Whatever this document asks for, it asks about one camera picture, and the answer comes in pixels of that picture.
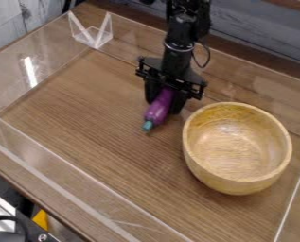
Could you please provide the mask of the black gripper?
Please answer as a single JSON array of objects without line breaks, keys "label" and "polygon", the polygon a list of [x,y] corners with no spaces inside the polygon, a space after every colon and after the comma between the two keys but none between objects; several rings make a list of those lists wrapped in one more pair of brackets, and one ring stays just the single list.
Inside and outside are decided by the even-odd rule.
[{"label": "black gripper", "polygon": [[191,69],[194,47],[175,48],[166,43],[163,46],[162,58],[138,57],[135,75],[144,81],[144,99],[148,104],[164,87],[175,90],[170,114],[179,114],[188,98],[200,100],[207,83]]}]

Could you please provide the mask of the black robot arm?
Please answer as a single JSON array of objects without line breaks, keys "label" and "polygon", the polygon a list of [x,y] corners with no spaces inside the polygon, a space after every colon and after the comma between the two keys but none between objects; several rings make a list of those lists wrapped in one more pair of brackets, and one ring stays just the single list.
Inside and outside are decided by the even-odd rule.
[{"label": "black robot arm", "polygon": [[179,114],[188,99],[200,100],[207,82],[192,69],[195,44],[206,50],[204,68],[210,61],[210,49],[203,43],[208,34],[211,0],[167,0],[167,32],[160,58],[138,57],[135,75],[144,81],[144,99],[151,104],[163,89],[172,91],[170,114]]}]

